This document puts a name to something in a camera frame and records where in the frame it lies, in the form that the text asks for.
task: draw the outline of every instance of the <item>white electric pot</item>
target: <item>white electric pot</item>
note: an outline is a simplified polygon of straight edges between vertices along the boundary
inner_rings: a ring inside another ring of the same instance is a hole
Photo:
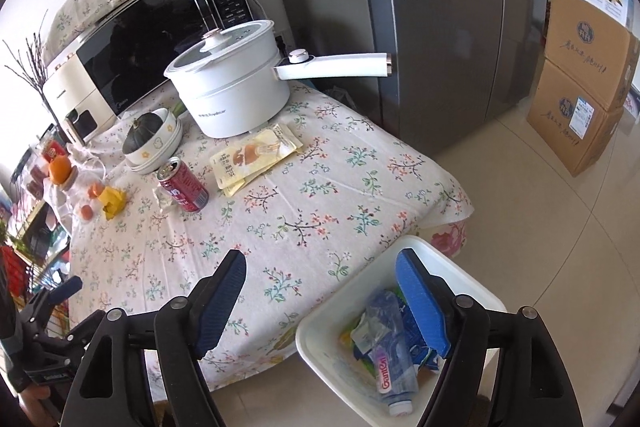
[[[272,28],[272,21],[253,21],[213,30],[164,70],[207,136],[235,136],[274,117],[289,99],[286,80],[391,73],[383,53],[315,58],[296,50],[278,66]]]

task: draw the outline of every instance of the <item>floral tablecloth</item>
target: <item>floral tablecloth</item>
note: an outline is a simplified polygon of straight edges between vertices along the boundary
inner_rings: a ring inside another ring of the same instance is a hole
[[[177,155],[210,192],[200,213],[162,214],[154,175],[129,171],[120,153],[135,115],[177,100],[171,83],[94,140],[108,184],[125,189],[129,203],[112,221],[74,225],[71,269],[84,287],[70,300],[72,324],[98,308],[157,310],[213,273],[230,248],[241,250],[246,283],[218,347],[202,360],[214,389],[295,352],[300,319],[400,235],[452,223],[427,240],[445,253],[460,247],[473,207],[448,172],[324,94],[297,82],[291,89],[273,121],[287,124],[305,148],[233,198],[217,190],[209,166],[229,140],[210,139],[190,116],[183,119]],[[163,399],[155,352],[147,365],[152,396]]]

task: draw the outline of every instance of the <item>stack of bowls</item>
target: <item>stack of bowls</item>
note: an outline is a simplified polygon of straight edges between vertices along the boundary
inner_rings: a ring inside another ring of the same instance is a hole
[[[131,171],[149,174],[174,155],[181,139],[182,122],[170,110],[161,107],[136,119],[122,152]]]

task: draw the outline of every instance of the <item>refrigerator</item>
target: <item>refrigerator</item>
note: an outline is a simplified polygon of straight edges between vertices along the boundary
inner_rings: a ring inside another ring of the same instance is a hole
[[[529,94],[546,0],[283,0],[313,54],[388,52],[389,78],[320,82],[433,155]]]

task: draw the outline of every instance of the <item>blue circular logo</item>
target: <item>blue circular logo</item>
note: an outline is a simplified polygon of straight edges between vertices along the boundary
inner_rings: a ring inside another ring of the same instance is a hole
[[[561,98],[558,107],[565,118],[571,118],[574,113],[574,104],[568,98]]]
[[[591,44],[593,42],[593,28],[588,22],[580,21],[578,22],[578,36],[580,40],[585,44]]]

